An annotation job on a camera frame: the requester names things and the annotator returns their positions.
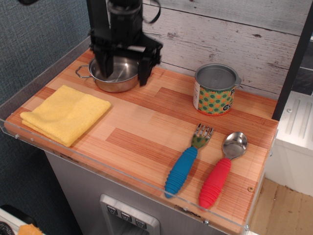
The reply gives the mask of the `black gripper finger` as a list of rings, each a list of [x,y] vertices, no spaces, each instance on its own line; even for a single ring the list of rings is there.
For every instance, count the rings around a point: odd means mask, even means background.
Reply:
[[[114,50],[95,50],[96,61],[104,77],[110,77],[113,73]]]
[[[156,65],[155,54],[152,50],[144,50],[142,58],[138,64],[138,79],[140,86],[147,84],[152,68]]]

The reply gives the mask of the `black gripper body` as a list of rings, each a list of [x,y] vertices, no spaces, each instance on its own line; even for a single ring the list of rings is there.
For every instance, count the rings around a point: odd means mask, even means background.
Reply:
[[[161,10],[151,20],[143,18],[142,2],[106,2],[109,25],[112,36],[111,47],[115,54],[141,59],[144,50],[152,50],[156,64],[160,63],[160,51],[163,44],[146,36],[142,23],[155,23]]]

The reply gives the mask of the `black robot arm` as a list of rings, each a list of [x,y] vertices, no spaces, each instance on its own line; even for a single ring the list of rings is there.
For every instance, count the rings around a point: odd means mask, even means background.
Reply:
[[[103,76],[110,76],[114,56],[135,59],[138,79],[146,85],[152,68],[160,64],[163,44],[142,31],[143,5],[140,0],[89,0],[90,49]]]

